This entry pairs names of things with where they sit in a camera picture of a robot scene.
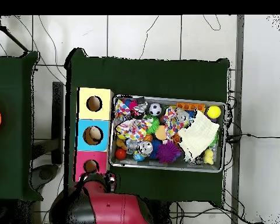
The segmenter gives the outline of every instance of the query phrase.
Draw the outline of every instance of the blue box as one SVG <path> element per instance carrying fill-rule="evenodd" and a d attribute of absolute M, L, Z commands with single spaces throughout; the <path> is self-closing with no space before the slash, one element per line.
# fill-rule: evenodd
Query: blue box
<path fill-rule="evenodd" d="M 97 145 L 89 145 L 84 141 L 83 133 L 87 127 L 99 127 L 103 132 L 103 139 Z M 107 151 L 110 133 L 110 122 L 106 120 L 78 120 L 78 151 Z"/>

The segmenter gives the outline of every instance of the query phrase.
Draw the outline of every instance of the white cloth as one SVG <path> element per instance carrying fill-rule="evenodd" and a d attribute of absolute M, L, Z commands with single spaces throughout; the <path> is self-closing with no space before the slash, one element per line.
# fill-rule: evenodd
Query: white cloth
<path fill-rule="evenodd" d="M 181 137 L 179 145 L 190 160 L 194 160 L 212 143 L 218 129 L 219 124 L 213 123 L 202 112 L 197 111 L 191 126 L 178 131 Z"/>

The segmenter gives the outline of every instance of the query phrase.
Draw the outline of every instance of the stacked boxes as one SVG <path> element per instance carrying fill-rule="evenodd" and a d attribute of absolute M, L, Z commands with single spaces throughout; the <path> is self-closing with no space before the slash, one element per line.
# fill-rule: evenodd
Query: stacked boxes
<path fill-rule="evenodd" d="M 78 138 L 74 166 L 75 181 L 85 172 L 84 164 L 94 161 L 99 173 L 108 167 L 108 147 L 113 93 L 109 89 L 78 88 Z"/>

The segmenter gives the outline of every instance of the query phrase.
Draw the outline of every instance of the red ball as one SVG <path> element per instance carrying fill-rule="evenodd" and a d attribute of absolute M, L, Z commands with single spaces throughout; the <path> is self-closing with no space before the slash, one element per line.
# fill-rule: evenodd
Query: red ball
<path fill-rule="evenodd" d="M 115 156 L 118 160 L 123 160 L 127 156 L 127 152 L 124 149 L 117 149 Z"/>

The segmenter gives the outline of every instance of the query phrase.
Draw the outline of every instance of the yellow box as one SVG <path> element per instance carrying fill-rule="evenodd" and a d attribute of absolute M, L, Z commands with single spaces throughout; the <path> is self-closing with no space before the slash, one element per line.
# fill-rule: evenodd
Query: yellow box
<path fill-rule="evenodd" d="M 78 88 L 79 118 L 110 120 L 113 92 L 110 89 Z"/>

